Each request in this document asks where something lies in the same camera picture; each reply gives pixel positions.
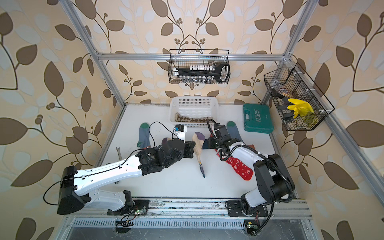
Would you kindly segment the blue green toe sock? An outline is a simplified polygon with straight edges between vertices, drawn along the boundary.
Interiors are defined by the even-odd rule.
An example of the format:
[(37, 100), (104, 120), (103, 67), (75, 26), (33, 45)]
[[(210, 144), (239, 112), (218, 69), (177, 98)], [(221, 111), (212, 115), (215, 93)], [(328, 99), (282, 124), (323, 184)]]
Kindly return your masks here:
[(237, 145), (239, 142), (242, 142), (243, 144), (245, 143), (239, 133), (238, 127), (235, 122), (228, 121), (227, 130), (232, 139), (238, 140), (237, 142), (233, 142), (232, 146)]

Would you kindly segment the blue orange striped sock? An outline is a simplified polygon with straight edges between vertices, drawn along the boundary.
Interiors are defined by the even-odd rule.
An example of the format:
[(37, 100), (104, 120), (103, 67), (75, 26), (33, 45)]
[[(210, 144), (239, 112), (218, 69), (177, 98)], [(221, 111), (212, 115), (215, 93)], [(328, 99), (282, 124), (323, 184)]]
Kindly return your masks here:
[(149, 133), (150, 125), (148, 123), (142, 123), (139, 127), (139, 140), (137, 143), (137, 147), (140, 149), (150, 148), (150, 133)]

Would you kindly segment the beige purple striped sock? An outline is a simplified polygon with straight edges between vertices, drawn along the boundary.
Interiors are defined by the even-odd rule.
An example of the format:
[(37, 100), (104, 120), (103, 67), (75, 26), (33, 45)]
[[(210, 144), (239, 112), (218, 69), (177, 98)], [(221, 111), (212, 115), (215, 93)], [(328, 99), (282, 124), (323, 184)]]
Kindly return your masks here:
[(204, 168), (203, 168), (202, 161), (201, 161), (201, 154), (202, 154), (202, 150), (203, 150), (203, 144), (205, 142), (205, 136), (200, 132), (195, 132), (193, 135), (193, 141), (195, 142), (194, 153), (197, 157), (200, 171), (201, 171), (203, 177), (205, 177), (205, 172), (204, 172)]
[(162, 139), (162, 145), (166, 145), (168, 141), (171, 141), (171, 138), (163, 138)]

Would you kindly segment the red bear sock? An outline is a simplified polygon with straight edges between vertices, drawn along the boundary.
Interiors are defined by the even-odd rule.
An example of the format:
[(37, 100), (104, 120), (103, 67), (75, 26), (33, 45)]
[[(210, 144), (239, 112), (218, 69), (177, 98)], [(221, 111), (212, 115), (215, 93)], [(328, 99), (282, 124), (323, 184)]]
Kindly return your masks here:
[(229, 157), (226, 160), (226, 163), (229, 164), (234, 171), (245, 181), (250, 181), (253, 177), (253, 170), (245, 165), (242, 161), (237, 158)]

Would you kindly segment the white plastic basket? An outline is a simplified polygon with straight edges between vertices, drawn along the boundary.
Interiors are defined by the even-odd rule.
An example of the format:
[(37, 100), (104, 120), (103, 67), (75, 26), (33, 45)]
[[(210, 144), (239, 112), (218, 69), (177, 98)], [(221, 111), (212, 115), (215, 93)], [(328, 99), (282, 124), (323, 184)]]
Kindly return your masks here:
[(188, 128), (203, 128), (207, 123), (177, 123), (176, 113), (190, 118), (211, 117), (217, 120), (219, 103), (214, 97), (174, 97), (169, 108), (169, 120), (174, 124), (185, 124)]

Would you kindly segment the argyle brown sock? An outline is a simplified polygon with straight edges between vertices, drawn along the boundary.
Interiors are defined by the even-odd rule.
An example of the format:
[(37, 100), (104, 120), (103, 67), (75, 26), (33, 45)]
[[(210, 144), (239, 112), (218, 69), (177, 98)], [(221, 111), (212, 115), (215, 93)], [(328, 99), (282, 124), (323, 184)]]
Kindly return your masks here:
[(204, 118), (191, 118), (192, 122), (191, 123), (207, 123), (211, 117), (204, 117)]
[(177, 123), (191, 123), (192, 119), (189, 117), (181, 116), (179, 113), (176, 113), (175, 120)]

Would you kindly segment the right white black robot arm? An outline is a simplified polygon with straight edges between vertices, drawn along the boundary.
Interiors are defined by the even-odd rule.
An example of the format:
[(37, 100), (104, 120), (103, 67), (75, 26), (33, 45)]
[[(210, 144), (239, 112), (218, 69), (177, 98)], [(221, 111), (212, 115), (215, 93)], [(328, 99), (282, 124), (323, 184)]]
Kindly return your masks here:
[(232, 138), (226, 126), (208, 120), (211, 133), (208, 144), (217, 151), (222, 162), (239, 160), (235, 165), (243, 173), (251, 170), (257, 187), (241, 196), (240, 208), (245, 215), (252, 215), (256, 208), (273, 205), (275, 202), (289, 203), (294, 198), (295, 185), (281, 156), (265, 156), (239, 139)]

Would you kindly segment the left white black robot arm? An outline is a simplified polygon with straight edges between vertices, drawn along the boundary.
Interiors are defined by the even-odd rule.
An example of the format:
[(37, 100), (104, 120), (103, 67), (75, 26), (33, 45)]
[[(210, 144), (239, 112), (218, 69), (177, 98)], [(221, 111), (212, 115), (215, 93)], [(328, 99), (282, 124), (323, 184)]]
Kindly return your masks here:
[(139, 149), (126, 160), (87, 170), (70, 166), (58, 181), (58, 215), (69, 215), (83, 208), (107, 209), (110, 215), (127, 215), (135, 203), (130, 191), (103, 191), (103, 186), (118, 181), (161, 172), (183, 158), (194, 156), (196, 143), (172, 139), (154, 148)]

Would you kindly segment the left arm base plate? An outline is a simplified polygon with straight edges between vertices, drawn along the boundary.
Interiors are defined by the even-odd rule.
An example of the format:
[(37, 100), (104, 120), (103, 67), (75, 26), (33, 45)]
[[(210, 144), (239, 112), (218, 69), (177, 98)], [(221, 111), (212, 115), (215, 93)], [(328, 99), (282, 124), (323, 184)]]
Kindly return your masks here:
[(147, 199), (133, 199), (131, 203), (126, 203), (120, 210), (108, 210), (108, 216), (125, 216), (125, 215), (145, 215), (149, 210), (150, 201)]

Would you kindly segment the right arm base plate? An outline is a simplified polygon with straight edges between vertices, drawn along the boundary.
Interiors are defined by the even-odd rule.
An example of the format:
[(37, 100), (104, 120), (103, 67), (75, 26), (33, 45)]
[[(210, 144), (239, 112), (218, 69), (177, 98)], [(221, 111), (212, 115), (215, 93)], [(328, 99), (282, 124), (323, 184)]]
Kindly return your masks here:
[(229, 217), (267, 217), (268, 209), (263, 206), (247, 209), (239, 200), (231, 200), (225, 202), (225, 207), (228, 210)]

